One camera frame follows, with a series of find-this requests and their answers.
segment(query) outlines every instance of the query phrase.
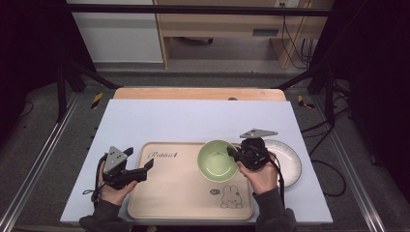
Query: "sleeve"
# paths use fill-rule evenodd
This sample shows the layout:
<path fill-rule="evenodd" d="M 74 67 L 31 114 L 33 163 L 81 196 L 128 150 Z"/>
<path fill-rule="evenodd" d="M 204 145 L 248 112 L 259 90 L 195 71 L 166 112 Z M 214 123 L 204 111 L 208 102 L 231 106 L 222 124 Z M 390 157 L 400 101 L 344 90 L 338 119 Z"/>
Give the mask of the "sleeve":
<path fill-rule="evenodd" d="M 79 224 L 87 232 L 129 232 L 130 226 L 118 217 L 121 206 L 100 200 L 94 214 L 82 217 Z"/>
<path fill-rule="evenodd" d="M 262 194 L 253 195 L 259 206 L 259 216 L 256 220 L 256 232 L 295 232 L 296 219 L 291 209 L 284 209 L 278 188 Z"/>

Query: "cartoon drawing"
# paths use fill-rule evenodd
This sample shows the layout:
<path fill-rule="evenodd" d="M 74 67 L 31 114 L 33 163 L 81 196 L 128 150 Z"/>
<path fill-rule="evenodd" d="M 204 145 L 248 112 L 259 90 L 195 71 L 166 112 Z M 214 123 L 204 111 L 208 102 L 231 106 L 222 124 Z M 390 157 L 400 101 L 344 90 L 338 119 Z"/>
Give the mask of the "cartoon drawing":
<path fill-rule="evenodd" d="M 241 194 L 239 194 L 238 187 L 223 187 L 222 204 L 220 205 L 220 207 L 223 209 L 242 209 L 244 207 L 242 205 L 242 198 Z"/>

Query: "gray carpet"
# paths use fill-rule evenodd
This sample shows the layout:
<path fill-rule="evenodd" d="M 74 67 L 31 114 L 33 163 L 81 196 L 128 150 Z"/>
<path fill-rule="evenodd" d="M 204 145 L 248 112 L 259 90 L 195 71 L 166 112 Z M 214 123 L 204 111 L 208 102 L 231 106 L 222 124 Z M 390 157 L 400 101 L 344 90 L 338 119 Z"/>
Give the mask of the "gray carpet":
<path fill-rule="evenodd" d="M 125 86 L 197 86 L 197 87 L 260 87 L 277 86 L 291 76 L 256 73 L 104 73 L 107 79 Z M 70 195 L 77 174 L 93 141 L 93 135 L 99 126 L 104 109 L 114 91 L 108 90 L 93 80 L 85 79 L 87 90 L 80 94 L 79 103 L 74 110 L 65 131 L 62 134 L 44 172 L 29 197 L 16 225 L 64 226 L 59 219 L 65 207 L 65 200 Z M 91 109 L 95 95 L 103 92 L 102 100 L 96 109 Z M 298 105 L 298 96 L 312 103 L 312 99 L 302 87 L 286 91 L 286 97 L 292 102 L 296 118 L 302 129 L 322 122 L 316 108 Z M 13 200 L 19 186 L 41 151 L 57 118 L 57 93 L 55 84 L 36 90 L 27 100 L 33 109 L 21 117 L 10 135 L 9 141 L 0 151 L 0 173 L 3 183 L 0 186 L 0 213 L 4 214 Z M 346 106 L 344 100 L 336 102 L 337 109 Z M 397 190 L 385 168 L 371 164 L 368 150 L 357 132 L 349 114 L 337 118 L 335 130 L 339 135 L 350 159 L 363 180 L 366 190 L 388 231 L 410 231 L 410 207 Z M 320 128 L 304 134 L 316 135 L 325 129 Z M 321 136 L 307 137 L 307 150 L 316 145 Z M 338 170 L 336 151 L 329 138 L 314 151 L 312 158 L 323 160 Z M 315 163 L 314 169 L 322 189 L 329 193 L 340 192 L 342 181 L 330 168 Z M 334 223 L 321 226 L 301 226 L 301 231 L 368 231 L 352 190 L 347 187 L 341 197 L 328 197 L 328 205 Z"/>

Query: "white plate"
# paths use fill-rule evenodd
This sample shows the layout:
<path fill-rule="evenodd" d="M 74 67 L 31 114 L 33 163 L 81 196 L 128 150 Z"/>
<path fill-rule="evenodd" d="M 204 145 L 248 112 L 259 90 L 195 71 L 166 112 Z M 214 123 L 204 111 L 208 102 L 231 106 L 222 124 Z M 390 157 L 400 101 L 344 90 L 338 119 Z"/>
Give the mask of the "white plate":
<path fill-rule="evenodd" d="M 273 139 L 266 139 L 265 147 L 268 151 L 277 155 L 284 186 L 290 187 L 295 184 L 302 174 L 302 163 L 298 154 L 287 144 Z"/>

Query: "cabinet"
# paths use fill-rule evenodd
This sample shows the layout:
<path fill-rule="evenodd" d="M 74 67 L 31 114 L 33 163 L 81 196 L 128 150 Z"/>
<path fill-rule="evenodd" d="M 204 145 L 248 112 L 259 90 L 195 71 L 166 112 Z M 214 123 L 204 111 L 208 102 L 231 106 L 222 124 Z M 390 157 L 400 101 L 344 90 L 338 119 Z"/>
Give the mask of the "cabinet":
<path fill-rule="evenodd" d="M 151 0 L 67 0 L 69 4 L 152 5 Z M 73 13 L 95 63 L 162 63 L 154 14 Z"/>
<path fill-rule="evenodd" d="M 277 0 L 154 0 L 157 5 L 274 7 Z M 334 0 L 300 0 L 298 8 L 330 9 Z M 289 55 L 300 39 L 319 39 L 326 17 L 287 16 L 289 35 L 283 33 L 283 16 L 277 15 L 220 15 L 220 14 L 157 14 L 165 66 L 169 59 L 169 45 L 173 37 L 269 37 L 283 69 L 289 66 Z"/>

